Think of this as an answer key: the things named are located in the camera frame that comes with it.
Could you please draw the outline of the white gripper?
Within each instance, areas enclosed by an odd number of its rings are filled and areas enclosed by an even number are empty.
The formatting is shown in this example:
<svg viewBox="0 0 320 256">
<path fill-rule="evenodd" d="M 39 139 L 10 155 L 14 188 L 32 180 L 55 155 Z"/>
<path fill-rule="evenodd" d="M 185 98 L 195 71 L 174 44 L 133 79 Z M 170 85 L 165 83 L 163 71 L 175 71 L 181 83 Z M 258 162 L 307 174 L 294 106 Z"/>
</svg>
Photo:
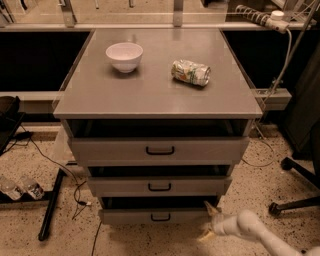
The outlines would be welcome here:
<svg viewBox="0 0 320 256">
<path fill-rule="evenodd" d="M 212 217 L 211 225 L 204 224 L 201 226 L 201 234 L 197 240 L 205 242 L 219 236 L 236 235 L 238 232 L 237 217 L 219 213 L 219 210 L 212 206 L 208 201 L 204 202 L 207 212 Z"/>
</svg>

